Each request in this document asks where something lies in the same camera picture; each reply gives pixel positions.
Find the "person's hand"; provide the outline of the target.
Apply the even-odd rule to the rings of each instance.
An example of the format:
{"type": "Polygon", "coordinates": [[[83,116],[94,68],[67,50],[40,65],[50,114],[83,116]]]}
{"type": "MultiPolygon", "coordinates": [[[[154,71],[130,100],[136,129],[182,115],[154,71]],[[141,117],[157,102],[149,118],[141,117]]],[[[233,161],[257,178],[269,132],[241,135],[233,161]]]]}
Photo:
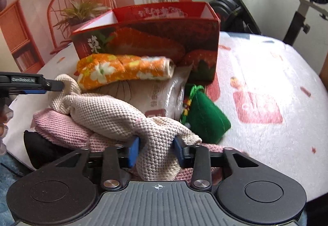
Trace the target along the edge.
{"type": "Polygon", "coordinates": [[[3,143],[3,138],[8,132],[7,123],[13,118],[13,111],[5,105],[1,109],[1,121],[0,121],[0,156],[4,156],[7,152],[7,148],[3,143]]]}

